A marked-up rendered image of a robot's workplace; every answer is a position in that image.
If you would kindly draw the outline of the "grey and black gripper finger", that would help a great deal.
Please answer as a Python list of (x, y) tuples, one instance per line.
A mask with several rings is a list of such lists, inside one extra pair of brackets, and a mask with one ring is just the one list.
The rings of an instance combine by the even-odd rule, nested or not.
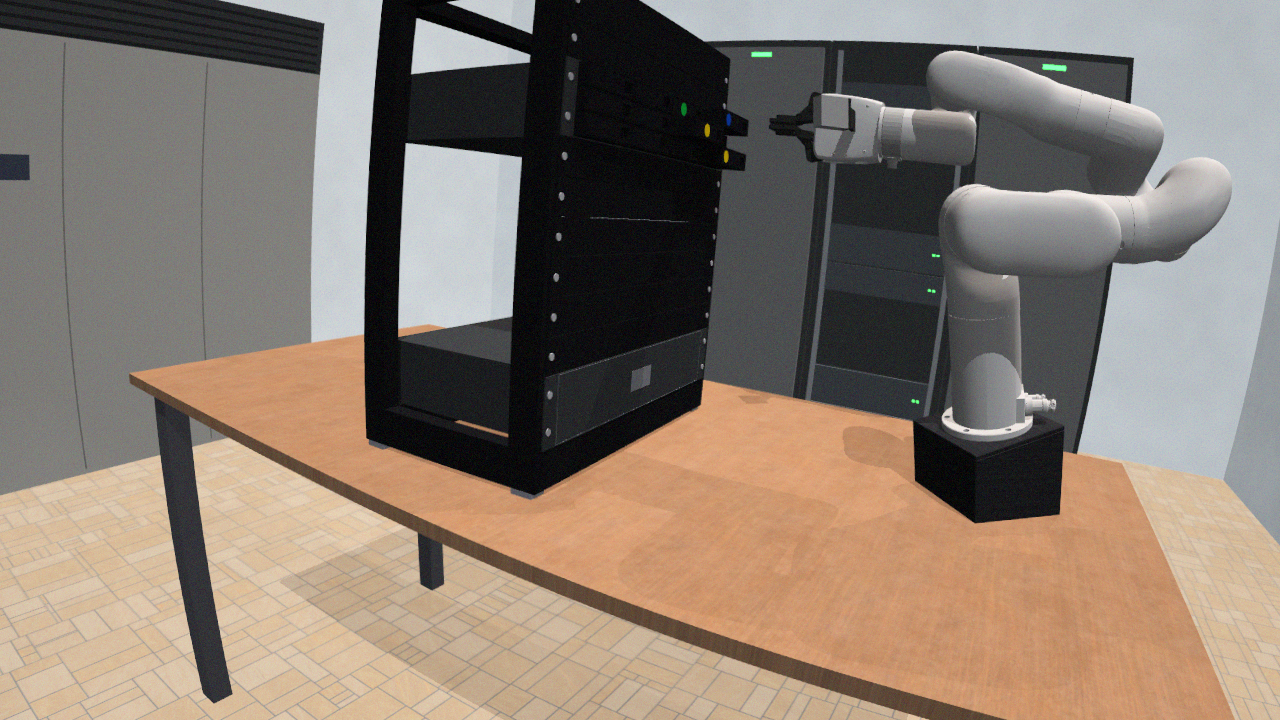
[(783, 126), (783, 124), (771, 124), (769, 129), (776, 131), (774, 135), (783, 136), (796, 136), (805, 146), (806, 161), (824, 161), (815, 158), (813, 151), (814, 132), (801, 129), (796, 126)]
[(777, 115), (777, 118), (771, 118), (769, 119), (771, 124), (783, 124), (783, 126), (796, 126), (797, 127), (797, 126), (813, 123), (813, 97), (819, 96), (819, 95), (822, 95), (822, 94), (813, 92), (812, 97), (809, 100), (808, 106), (803, 111), (797, 113), (796, 117), (792, 117), (792, 115)]

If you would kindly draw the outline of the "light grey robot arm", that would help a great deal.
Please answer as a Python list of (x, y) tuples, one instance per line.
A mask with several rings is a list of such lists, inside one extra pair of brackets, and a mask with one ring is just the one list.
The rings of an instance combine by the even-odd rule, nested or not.
[(1012, 439), (1030, 429), (1032, 413), (1056, 411), (1056, 400), (1021, 384), (1018, 275), (1082, 278), (1110, 263), (1175, 261), (1220, 222), (1233, 179), (1220, 161), (1190, 158), (1153, 190), (1146, 176), (1164, 143), (1153, 111), (1007, 61), (942, 53), (925, 83), (931, 111), (884, 108), (887, 168), (902, 160), (969, 165), (977, 111), (1091, 156), (1087, 178), (1097, 195), (966, 184), (940, 211), (952, 386), (941, 424), (960, 439)]

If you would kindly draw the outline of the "black equipment rack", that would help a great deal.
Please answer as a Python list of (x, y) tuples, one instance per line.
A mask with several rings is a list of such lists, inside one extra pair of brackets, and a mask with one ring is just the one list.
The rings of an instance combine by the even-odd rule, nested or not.
[[(451, 1), (381, 1), (366, 439), (532, 500), (701, 405), (722, 169), (746, 161), (727, 136), (749, 120), (730, 58), (640, 0), (535, 0), (532, 35)], [(416, 17), (530, 63), (411, 74)], [(406, 143), (522, 158), (512, 316), (398, 337)]]

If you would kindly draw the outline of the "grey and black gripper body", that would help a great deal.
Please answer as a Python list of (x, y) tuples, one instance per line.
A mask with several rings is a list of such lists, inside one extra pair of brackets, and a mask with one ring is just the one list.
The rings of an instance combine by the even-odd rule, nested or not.
[(884, 102), (840, 94), (822, 95), (851, 99), (851, 108), (855, 111), (855, 132), (814, 128), (813, 151), (815, 158), (840, 164), (881, 163), (883, 158), (881, 133)]

